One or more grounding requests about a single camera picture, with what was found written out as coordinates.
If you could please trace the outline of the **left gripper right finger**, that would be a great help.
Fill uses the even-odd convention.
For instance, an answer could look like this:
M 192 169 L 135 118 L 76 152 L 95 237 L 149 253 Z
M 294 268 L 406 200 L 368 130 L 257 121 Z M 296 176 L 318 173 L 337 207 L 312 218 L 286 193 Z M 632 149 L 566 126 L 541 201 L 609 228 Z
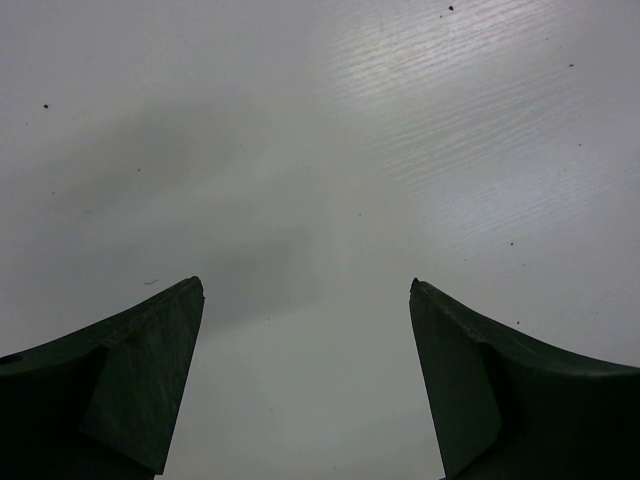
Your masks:
M 576 354 L 414 280 L 411 323 L 448 479 L 635 479 L 639 371 Z

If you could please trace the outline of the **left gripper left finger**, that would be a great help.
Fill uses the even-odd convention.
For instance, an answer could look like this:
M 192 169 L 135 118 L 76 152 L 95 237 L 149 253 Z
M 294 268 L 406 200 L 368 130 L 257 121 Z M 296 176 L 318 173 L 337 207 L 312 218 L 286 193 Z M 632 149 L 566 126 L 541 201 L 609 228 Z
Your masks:
M 163 474 L 203 310 L 203 285 L 193 276 L 2 357 L 2 478 Z

